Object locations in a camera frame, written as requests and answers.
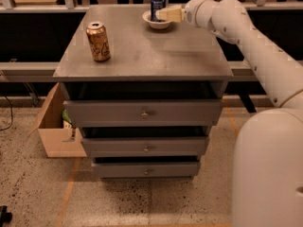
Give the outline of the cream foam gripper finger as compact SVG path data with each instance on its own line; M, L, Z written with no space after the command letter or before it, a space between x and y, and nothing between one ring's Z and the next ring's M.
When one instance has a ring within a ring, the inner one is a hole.
M185 18L185 12L181 7L170 7L159 9L155 12L159 20L181 23Z

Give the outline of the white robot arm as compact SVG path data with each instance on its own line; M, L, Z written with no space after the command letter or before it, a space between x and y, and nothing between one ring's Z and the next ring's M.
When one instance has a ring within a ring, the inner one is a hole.
M234 148L232 227L303 227L303 67L252 23L238 0L190 0L156 12L234 44L274 105L242 126Z

